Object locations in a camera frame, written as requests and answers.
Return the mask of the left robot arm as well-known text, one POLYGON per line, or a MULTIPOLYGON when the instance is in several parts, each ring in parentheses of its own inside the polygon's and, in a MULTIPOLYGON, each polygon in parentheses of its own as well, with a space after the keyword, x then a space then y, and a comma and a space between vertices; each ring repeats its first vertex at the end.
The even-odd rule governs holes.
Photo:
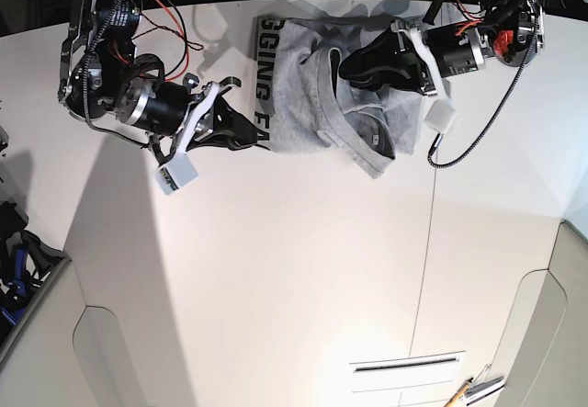
POLYGON ((542 9, 537 0, 479 0, 454 24, 435 26, 443 0, 434 0, 422 18, 397 18, 367 46, 354 51, 339 75, 359 89, 383 86, 422 96, 437 94, 445 79, 484 68, 487 60, 517 67, 543 47, 542 9))

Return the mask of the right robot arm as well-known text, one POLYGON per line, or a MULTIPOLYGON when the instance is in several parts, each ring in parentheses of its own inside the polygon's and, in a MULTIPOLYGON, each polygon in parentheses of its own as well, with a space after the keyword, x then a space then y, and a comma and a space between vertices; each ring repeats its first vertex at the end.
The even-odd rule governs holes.
POLYGON ((220 92, 193 130, 194 107, 204 104, 212 86, 198 90, 187 68, 201 44, 187 35, 186 22, 172 0, 153 0, 175 23, 171 33, 183 46, 171 70, 154 53, 138 53, 138 28, 147 18, 143 0, 73 0, 68 36, 62 43, 58 100, 90 129, 150 151, 163 164, 181 150, 220 147, 240 151, 255 146, 254 125, 224 96, 240 86, 235 77, 220 82, 220 92))

